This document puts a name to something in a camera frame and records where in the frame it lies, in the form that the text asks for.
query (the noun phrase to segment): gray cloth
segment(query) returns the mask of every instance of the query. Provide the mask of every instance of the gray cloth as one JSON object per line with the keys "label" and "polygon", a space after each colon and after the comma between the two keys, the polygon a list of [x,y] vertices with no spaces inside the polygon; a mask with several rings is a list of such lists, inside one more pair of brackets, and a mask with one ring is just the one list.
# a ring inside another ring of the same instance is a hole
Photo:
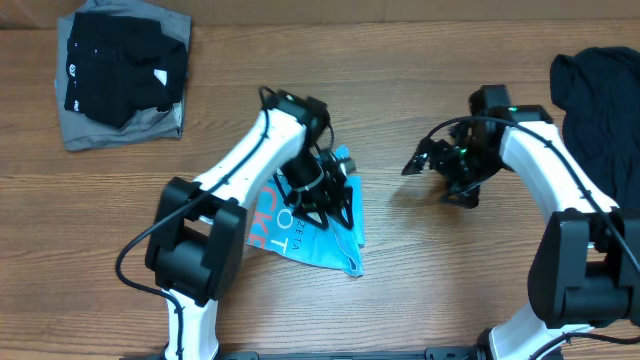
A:
{"label": "gray cloth", "polygon": [[[157,20],[162,32],[185,43],[189,49],[191,17],[138,0],[87,0],[77,11],[100,12],[114,16],[134,16]],[[155,108],[136,112],[122,129],[93,121],[83,114],[64,109],[69,81],[66,72],[67,40],[74,14],[58,19],[58,67],[56,102],[64,147],[70,151],[139,143],[157,138],[181,138],[184,119],[184,96],[173,109],[159,112]]]}

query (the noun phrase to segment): black cloth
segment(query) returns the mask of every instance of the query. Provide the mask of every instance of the black cloth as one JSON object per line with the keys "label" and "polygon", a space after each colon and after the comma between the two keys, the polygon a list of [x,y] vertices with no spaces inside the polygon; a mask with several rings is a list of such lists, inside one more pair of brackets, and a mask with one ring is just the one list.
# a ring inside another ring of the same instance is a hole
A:
{"label": "black cloth", "polygon": [[640,54],[626,47],[558,55],[551,100],[566,111],[565,145],[621,208],[640,209]]}
{"label": "black cloth", "polygon": [[[76,13],[67,42],[64,108],[121,128],[137,110],[182,100],[187,49],[149,19]],[[166,85],[154,74],[167,73]]]}

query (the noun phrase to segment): black garment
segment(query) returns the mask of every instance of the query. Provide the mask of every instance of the black garment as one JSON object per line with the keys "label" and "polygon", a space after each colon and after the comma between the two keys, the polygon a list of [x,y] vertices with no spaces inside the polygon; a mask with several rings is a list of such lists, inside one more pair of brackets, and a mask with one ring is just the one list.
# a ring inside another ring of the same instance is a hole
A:
{"label": "black garment", "polygon": [[640,209],[640,54],[591,48],[551,65],[551,99],[566,111],[567,149],[621,208]]}
{"label": "black garment", "polygon": [[[182,100],[187,50],[158,21],[76,13],[67,51],[66,110],[120,128],[136,110],[167,111]],[[166,86],[156,69],[167,72]]]}

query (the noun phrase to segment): wooden table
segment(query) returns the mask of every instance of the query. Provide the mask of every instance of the wooden table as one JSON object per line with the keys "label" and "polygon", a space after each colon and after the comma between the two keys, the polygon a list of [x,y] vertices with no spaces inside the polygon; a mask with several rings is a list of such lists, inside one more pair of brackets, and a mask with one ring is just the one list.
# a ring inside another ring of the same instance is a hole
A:
{"label": "wooden table", "polygon": [[[114,359],[166,342],[164,301],[116,278],[120,248],[152,221],[164,184],[208,169],[258,114],[267,84],[330,106],[337,143],[364,181],[365,276],[248,249],[221,302],[223,349],[263,353],[417,350],[471,344],[527,301],[544,225],[519,179],[484,186],[474,210],[441,205],[436,174],[402,166],[437,123],[467,113],[483,84],[515,104],[549,100],[558,53],[640,48],[640,21],[447,22],[195,28],[182,141],[64,151],[55,31],[0,32],[0,358]],[[151,284],[146,243],[125,264]],[[606,333],[631,336],[617,324]],[[632,359],[589,341],[570,359]]]}

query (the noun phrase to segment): table surface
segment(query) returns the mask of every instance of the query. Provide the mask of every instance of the table surface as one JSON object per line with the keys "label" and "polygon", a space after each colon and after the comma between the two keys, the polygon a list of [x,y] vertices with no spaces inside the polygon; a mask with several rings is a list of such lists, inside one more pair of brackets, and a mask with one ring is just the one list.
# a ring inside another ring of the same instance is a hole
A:
{"label": "table surface", "polygon": [[[116,278],[120,249],[152,221],[173,176],[218,162],[253,124],[267,84],[329,104],[363,177],[365,275],[246,249],[221,301],[225,351],[418,350],[472,344],[527,301],[542,218],[500,172],[474,210],[437,202],[436,174],[401,177],[418,141],[467,113],[483,84],[515,104],[549,99],[549,65],[591,46],[640,48],[640,21],[529,21],[194,28],[186,130],[66,152],[53,78],[55,31],[0,32],[0,358],[115,359],[158,352],[162,299]],[[152,284],[146,243],[125,263]],[[626,323],[603,331],[637,333]],[[570,359],[632,359],[638,347],[577,340]]]}

